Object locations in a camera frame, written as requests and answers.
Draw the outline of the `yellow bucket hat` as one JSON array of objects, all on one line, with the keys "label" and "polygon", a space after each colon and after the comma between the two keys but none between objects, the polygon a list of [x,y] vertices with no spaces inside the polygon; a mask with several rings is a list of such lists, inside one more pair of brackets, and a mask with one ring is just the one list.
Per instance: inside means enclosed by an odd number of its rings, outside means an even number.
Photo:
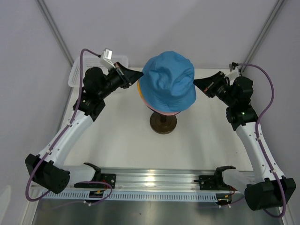
[{"label": "yellow bucket hat", "polygon": [[137,81],[137,89],[138,89],[138,92],[139,92],[140,97],[143,99],[143,94],[142,94],[142,92],[141,92],[139,80]]}]

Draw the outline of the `light blue bucket hat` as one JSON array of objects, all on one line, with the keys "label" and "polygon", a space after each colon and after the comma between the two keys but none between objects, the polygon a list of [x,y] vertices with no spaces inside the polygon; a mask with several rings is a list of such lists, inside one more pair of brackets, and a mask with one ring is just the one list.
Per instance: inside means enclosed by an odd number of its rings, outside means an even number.
[{"label": "light blue bucket hat", "polygon": [[139,78],[139,90],[145,102],[162,113],[178,113],[196,101],[195,68],[191,61],[174,51],[148,60]]}]

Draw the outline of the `pink bucket hat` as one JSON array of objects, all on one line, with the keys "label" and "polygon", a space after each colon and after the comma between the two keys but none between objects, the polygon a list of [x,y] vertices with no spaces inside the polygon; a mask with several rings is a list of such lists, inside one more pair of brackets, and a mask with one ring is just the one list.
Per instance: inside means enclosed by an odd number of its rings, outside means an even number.
[{"label": "pink bucket hat", "polygon": [[159,114],[165,115],[165,116],[173,116],[173,115],[177,115],[177,114],[180,113],[180,112],[162,112],[162,111],[159,111],[159,110],[153,108],[152,106],[150,106],[150,105],[148,104],[148,102],[143,98],[142,95],[140,95],[140,97],[141,97],[141,99],[143,100],[143,102],[145,103],[145,105],[146,105],[149,109],[151,109],[153,112],[156,112],[156,113],[159,113]]}]

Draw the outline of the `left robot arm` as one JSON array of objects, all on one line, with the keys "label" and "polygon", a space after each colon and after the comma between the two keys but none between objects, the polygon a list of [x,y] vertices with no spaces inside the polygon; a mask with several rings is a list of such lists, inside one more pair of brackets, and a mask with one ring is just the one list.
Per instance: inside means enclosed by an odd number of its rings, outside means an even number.
[{"label": "left robot arm", "polygon": [[64,162],[77,140],[104,109],[104,99],[118,88],[129,88],[142,75],[141,71],[128,69],[118,62],[106,75],[99,67],[91,67],[82,73],[82,84],[72,117],[43,150],[37,155],[29,154],[25,159],[30,174],[28,184],[35,182],[55,194],[68,185],[98,187],[101,183],[99,167],[91,163],[64,167]]}]

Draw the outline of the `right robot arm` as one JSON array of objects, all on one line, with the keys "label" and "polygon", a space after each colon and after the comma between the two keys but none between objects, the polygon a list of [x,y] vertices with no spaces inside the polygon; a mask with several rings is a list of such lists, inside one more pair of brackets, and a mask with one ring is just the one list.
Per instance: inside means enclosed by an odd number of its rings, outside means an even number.
[{"label": "right robot arm", "polygon": [[250,180],[234,166],[218,167],[214,185],[218,189],[230,186],[239,191],[251,210],[285,209],[296,183],[278,167],[263,137],[259,117],[250,103],[253,81],[239,76],[229,83],[219,71],[211,77],[195,79],[194,85],[207,97],[218,97],[227,105],[226,118],[242,141],[254,173],[254,179]]}]

